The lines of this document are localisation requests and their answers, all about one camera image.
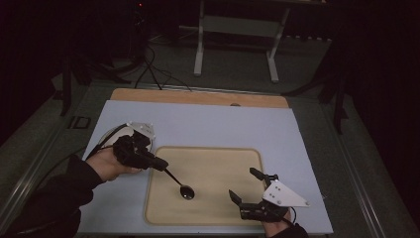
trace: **black sleeve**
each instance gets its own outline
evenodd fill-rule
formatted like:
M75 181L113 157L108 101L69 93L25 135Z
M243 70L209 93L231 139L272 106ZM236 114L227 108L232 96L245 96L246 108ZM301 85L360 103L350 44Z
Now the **black sleeve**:
M70 158L66 173L51 178L29 198L4 237L73 237L80 223L79 207L92 200L92 189L102 182L84 161Z
M289 226L287 229L269 238L308 238L308 237L309 236L306 230L303 229L303 227L301 227L299 224L295 223Z

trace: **hand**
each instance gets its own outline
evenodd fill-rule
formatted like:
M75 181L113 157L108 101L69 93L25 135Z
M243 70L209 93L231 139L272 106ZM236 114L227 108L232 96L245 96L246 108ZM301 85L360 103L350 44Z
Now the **hand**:
M283 217L284 219L290 220L291 219L290 210L288 210ZM280 233L281 231L287 229L289 227L289 224L287 224L285 221L262 222L262 227L265 231L265 237L272 237Z
M99 174L103 181L114 180L121 174L134 174L142 170L121 165L114 156L112 148L100 150L86 160L86 163Z

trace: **rectangular tray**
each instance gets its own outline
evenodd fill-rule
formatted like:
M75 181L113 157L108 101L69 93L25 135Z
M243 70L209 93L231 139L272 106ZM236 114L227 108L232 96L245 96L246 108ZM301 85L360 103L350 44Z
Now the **rectangular tray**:
M262 200L264 184L250 174L262 170L260 153L254 149L160 147L156 156L169 162L167 169L183 184L191 186L195 197L184 199L179 185L165 172L153 170L145 217L153 225L259 225L242 220L229 189L243 202Z

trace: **white table surface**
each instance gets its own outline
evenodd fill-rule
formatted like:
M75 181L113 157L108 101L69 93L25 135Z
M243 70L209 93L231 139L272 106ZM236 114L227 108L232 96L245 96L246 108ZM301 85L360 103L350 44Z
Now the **white table surface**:
M86 154L110 129L127 122L152 123L161 146L254 148L266 174L310 202L296 208L296 222L309 234L333 232L292 109L153 103L106 102ZM261 226L156 226L145 221L150 170L119 176L94 189L93 200L81 207L79 233L179 235L263 234Z

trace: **floor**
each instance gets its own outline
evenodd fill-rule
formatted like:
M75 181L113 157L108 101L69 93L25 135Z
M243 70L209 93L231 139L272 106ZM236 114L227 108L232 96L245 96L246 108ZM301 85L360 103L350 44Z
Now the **floor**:
M202 75L196 77L193 75L196 32L185 31L183 36L177 44L169 44L160 36L150 41L147 58L154 59L154 74L146 72L140 78L146 69L141 66L121 74L130 84L115 83L95 72L90 86L74 82L72 106L66 116L59 116L60 101L49 100L0 148L0 161L4 165L0 168L0 204L4 204L0 220L10 220L23 203L22 196L14 195L14 190L24 196L30 192L32 181L44 175L58 159L80 149L78 154L82 155L102 106L115 88L137 85L156 89L156 80L162 89L280 95L308 82L329 47L329 42L318 40L284 39L275 57L280 83L274 84L265 61L265 41L242 39L238 44L226 42L220 35L207 35ZM116 59L115 63L123 65L127 61ZM53 80L59 82L60 75ZM345 98L348 118L342 120L340 135L332 124L334 102L319 103L320 89L316 87L287 100L295 113L333 225L334 233L328 237L420 237L351 96ZM90 126L69 128L73 116L91 118ZM6 225L7 221L3 222L0 229Z

